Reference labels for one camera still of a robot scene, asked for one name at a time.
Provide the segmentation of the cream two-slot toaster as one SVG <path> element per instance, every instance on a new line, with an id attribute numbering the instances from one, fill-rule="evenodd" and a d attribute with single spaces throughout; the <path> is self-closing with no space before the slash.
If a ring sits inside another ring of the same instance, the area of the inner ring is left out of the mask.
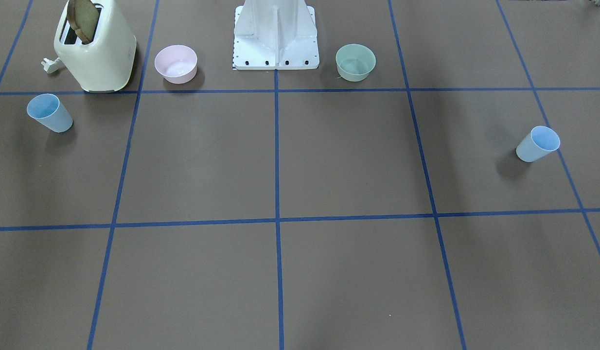
<path id="1" fill-rule="evenodd" d="M 115 0 L 92 0 L 100 10 L 95 37 L 82 44 L 67 22 L 67 4 L 53 39 L 53 48 L 69 73 L 86 92 L 116 92 L 130 80 L 136 37 Z"/>

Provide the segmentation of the brown toast slice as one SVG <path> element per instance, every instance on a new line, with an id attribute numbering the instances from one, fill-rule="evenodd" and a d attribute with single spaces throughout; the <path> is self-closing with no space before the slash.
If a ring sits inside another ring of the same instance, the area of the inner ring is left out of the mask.
<path id="1" fill-rule="evenodd" d="M 67 2 L 67 22 L 84 45 L 93 41 L 99 17 L 100 10 L 91 0 Z"/>

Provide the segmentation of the pink plastic bowl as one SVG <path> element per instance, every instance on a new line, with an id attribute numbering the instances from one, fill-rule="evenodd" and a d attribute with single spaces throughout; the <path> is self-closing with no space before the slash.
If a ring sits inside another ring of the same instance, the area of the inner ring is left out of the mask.
<path id="1" fill-rule="evenodd" d="M 154 58 L 157 72 L 171 84 L 187 83 L 197 75 L 197 53 L 188 46 L 168 46 Z"/>

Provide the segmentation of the light blue cup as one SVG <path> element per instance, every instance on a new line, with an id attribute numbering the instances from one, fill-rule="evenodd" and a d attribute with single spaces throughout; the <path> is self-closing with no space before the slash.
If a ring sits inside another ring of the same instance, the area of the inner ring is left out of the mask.
<path id="1" fill-rule="evenodd" d="M 26 111 L 29 117 L 55 133 L 63 133 L 73 126 L 71 114 L 54 94 L 37 95 L 27 104 Z"/>
<path id="2" fill-rule="evenodd" d="M 547 126 L 536 126 L 515 149 L 516 156 L 524 162 L 534 162 L 560 148 L 558 134 Z"/>

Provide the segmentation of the white toaster power plug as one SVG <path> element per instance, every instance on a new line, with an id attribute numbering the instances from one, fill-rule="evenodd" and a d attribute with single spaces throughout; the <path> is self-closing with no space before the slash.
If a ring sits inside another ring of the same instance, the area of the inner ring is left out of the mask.
<path id="1" fill-rule="evenodd" d="M 64 62 L 62 62 L 62 60 L 59 57 L 54 60 L 44 58 L 41 62 L 41 65 L 45 73 L 53 74 L 64 66 Z"/>

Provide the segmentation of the green plastic bowl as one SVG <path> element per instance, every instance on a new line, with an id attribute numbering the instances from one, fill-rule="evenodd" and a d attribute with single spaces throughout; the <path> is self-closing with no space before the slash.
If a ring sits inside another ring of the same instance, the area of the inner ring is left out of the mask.
<path id="1" fill-rule="evenodd" d="M 376 66 L 371 49 L 361 44 L 347 44 L 335 54 L 338 75 L 349 82 L 365 80 Z"/>

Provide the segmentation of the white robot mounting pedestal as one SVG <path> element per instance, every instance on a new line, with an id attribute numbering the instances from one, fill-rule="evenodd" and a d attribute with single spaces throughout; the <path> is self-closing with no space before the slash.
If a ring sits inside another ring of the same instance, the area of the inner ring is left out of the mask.
<path id="1" fill-rule="evenodd" d="M 247 0 L 235 8 L 233 19 L 233 69 L 320 66 L 316 12 L 304 0 Z"/>

